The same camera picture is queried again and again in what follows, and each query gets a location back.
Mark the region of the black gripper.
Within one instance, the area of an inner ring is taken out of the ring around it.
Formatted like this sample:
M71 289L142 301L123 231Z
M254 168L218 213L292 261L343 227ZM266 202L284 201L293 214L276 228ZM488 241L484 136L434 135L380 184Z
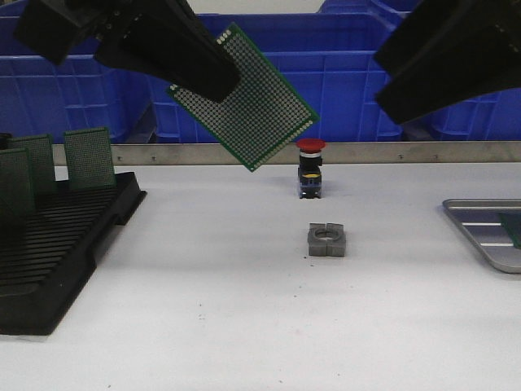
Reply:
M54 64L88 37L109 68L144 73L220 103L240 81L186 1L29 1L14 38Z

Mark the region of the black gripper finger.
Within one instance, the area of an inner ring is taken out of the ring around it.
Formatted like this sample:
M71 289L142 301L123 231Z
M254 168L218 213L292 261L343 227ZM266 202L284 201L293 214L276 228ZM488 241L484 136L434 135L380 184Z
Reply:
M421 1L396 26L374 55L392 77L407 67L439 54L482 28L514 26L520 32L519 1Z
M398 125L441 108L520 87L520 40L488 26L439 54L430 52L394 76L375 96Z

